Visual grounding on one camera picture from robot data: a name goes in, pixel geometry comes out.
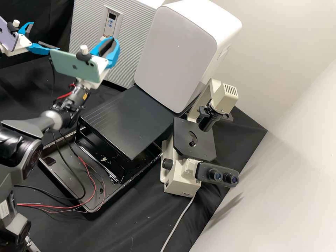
white enclosure box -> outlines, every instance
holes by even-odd
[[[241,28],[239,19],[209,0],[159,7],[135,72],[136,84],[181,112],[205,88]]]
[[[108,81],[130,88],[156,9],[172,0],[75,0],[70,47],[77,53],[82,44],[91,50],[100,39],[119,40],[120,55]]]

sticker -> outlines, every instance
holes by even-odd
[[[183,192],[182,195],[183,195],[183,196],[186,196],[186,197],[192,197],[191,194],[188,194],[188,193],[186,193],[186,192],[185,192],[185,193]]]
[[[5,218],[7,215],[9,215],[9,209],[8,209],[8,205],[7,205],[7,200],[4,200],[0,204],[0,219]]]

air vent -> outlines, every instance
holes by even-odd
[[[225,84],[225,91],[232,94],[232,95],[235,95],[235,96],[237,95],[236,88],[233,87],[233,86],[227,85],[227,84]]]

purple smartphone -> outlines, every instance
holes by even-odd
[[[14,51],[16,43],[18,42],[19,34],[7,28],[7,22],[0,17],[0,43],[5,46],[8,51]]]

white knob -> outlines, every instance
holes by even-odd
[[[82,52],[83,55],[89,54],[89,49],[87,45],[81,45],[80,46],[80,51]]]
[[[20,25],[20,21],[19,21],[19,20],[16,20],[16,19],[14,19],[14,21],[13,21],[13,26],[14,26],[14,27],[16,27],[16,28],[18,28],[18,27],[19,27],[19,25]]]

